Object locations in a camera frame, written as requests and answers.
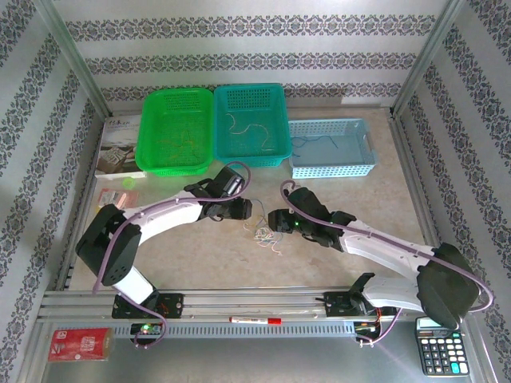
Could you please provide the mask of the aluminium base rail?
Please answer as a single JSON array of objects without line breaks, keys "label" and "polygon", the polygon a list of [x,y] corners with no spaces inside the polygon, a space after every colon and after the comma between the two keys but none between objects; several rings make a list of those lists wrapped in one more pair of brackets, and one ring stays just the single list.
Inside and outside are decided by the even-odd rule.
[{"label": "aluminium base rail", "polygon": [[[181,316],[167,318],[169,322],[226,322],[230,317],[280,318],[284,322],[310,322],[334,319],[363,321],[366,317],[328,317],[324,303],[319,299],[324,293],[347,291],[348,287],[286,287],[240,288],[216,290],[163,290],[161,293],[179,293],[184,296]],[[402,308],[404,314],[423,315],[421,303],[414,293],[391,290],[386,295],[374,295],[364,288],[362,296],[376,307]],[[115,318],[117,307],[114,292],[103,290],[97,294],[87,291],[67,290],[45,293],[37,314],[38,322],[95,323],[95,322],[156,322],[147,318]]]}]

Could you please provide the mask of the aluminium frame post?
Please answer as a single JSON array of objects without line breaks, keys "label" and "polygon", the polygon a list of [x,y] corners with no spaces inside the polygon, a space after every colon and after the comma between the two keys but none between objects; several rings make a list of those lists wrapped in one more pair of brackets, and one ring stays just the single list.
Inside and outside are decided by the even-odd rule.
[{"label": "aluminium frame post", "polygon": [[85,59],[80,54],[79,49],[77,48],[67,25],[58,13],[53,0],[32,0],[32,2],[53,35],[55,41],[59,45],[61,51],[65,55],[70,68],[75,72],[79,81],[83,85],[85,92],[92,101],[97,113],[103,119],[108,116],[112,116],[112,112],[102,91],[93,79],[93,75],[85,63]]},{"label": "aluminium frame post", "polygon": [[443,40],[464,5],[465,0],[447,0],[446,5],[434,23],[429,37],[426,39],[417,60],[405,79],[395,102],[390,107],[390,115],[393,118],[399,116],[403,109],[407,106],[408,100],[412,97],[415,89],[418,87],[422,80],[422,76],[430,66],[430,63],[440,49]]}]

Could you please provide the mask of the white booklet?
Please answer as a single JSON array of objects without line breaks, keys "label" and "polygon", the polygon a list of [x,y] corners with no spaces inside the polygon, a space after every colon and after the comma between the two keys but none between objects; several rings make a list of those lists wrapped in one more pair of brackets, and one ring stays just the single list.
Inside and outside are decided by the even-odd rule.
[{"label": "white booklet", "polygon": [[98,179],[143,178],[135,161],[141,115],[111,116],[105,120],[95,169]]}]

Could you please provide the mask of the green plastic basket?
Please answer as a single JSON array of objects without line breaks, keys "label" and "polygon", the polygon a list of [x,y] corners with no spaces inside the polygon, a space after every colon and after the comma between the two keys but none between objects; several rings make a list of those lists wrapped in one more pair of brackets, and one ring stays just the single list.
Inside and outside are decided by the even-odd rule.
[{"label": "green plastic basket", "polygon": [[202,88],[162,89],[143,104],[135,160],[155,176],[193,176],[213,159],[213,94]]}]

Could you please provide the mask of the aluminium side rail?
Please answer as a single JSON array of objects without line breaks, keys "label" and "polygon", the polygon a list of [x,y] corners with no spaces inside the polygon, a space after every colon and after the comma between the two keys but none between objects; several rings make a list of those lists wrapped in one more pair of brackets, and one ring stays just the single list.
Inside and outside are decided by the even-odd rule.
[{"label": "aluminium side rail", "polygon": [[95,168],[99,156],[99,147],[104,131],[105,118],[95,116],[90,126],[77,167],[76,183],[70,189],[69,214],[63,218],[63,235],[58,244],[55,274],[48,285],[49,290],[64,290],[69,270],[74,265],[75,246],[81,236],[82,228],[90,205],[91,191],[95,180]]},{"label": "aluminium side rail", "polygon": [[410,192],[410,198],[414,206],[414,211],[418,218],[418,224],[421,229],[422,237],[427,245],[438,247],[441,244],[437,229],[434,224],[434,217],[431,215],[428,199],[423,191],[418,171],[415,167],[414,158],[410,151],[406,135],[393,114],[393,109],[386,110],[386,117],[390,126],[390,132],[394,141],[394,146],[405,177],[406,185]]}]

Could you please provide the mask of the teal plastic basket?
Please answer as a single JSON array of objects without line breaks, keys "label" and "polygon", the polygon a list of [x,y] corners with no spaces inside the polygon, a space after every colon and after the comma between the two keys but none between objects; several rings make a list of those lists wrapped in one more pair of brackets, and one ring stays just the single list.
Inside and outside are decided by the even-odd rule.
[{"label": "teal plastic basket", "polygon": [[225,85],[213,96],[215,158],[224,163],[240,161],[251,168],[273,168],[291,156],[282,85]]}]

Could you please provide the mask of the black desk calculator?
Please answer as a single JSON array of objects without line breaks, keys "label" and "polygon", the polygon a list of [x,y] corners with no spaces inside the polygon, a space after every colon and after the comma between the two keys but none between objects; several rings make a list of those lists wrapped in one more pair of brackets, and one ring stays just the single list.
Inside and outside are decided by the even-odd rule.
[{"label": "black desk calculator", "polygon": [[447,329],[428,317],[415,321],[422,372],[427,377],[466,377],[469,363],[460,330]]}]

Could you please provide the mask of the pink blister packet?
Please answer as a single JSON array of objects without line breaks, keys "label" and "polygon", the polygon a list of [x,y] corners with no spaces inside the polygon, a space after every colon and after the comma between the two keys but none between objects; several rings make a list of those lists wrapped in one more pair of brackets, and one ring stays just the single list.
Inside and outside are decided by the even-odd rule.
[{"label": "pink blister packet", "polygon": [[131,208],[137,205],[139,193],[133,190],[117,190],[111,188],[102,188],[98,197],[97,206],[99,208],[108,204],[113,204],[119,209]]}]

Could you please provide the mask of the red and white marker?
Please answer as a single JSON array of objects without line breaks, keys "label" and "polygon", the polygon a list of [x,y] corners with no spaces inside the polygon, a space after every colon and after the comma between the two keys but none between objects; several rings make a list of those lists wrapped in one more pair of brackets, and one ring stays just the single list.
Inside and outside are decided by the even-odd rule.
[{"label": "red and white marker", "polygon": [[252,317],[230,317],[230,323],[235,324],[250,324],[250,325],[265,325],[265,326],[281,326],[282,320],[280,318],[252,318]]}]

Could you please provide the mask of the red cardboard box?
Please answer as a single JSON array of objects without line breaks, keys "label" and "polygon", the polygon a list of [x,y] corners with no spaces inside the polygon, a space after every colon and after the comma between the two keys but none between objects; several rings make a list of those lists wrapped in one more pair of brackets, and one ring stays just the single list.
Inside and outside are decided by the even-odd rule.
[{"label": "red cardboard box", "polygon": [[112,345],[111,328],[55,330],[48,361],[104,361],[109,357]]}]

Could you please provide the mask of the light blue plastic basket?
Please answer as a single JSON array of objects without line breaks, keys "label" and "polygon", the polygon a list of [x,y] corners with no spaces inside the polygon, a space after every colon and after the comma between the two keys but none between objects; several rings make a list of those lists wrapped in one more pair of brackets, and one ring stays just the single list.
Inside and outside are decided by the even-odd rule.
[{"label": "light blue plastic basket", "polygon": [[378,163],[362,118],[291,120],[288,126],[295,180],[367,176]]}]

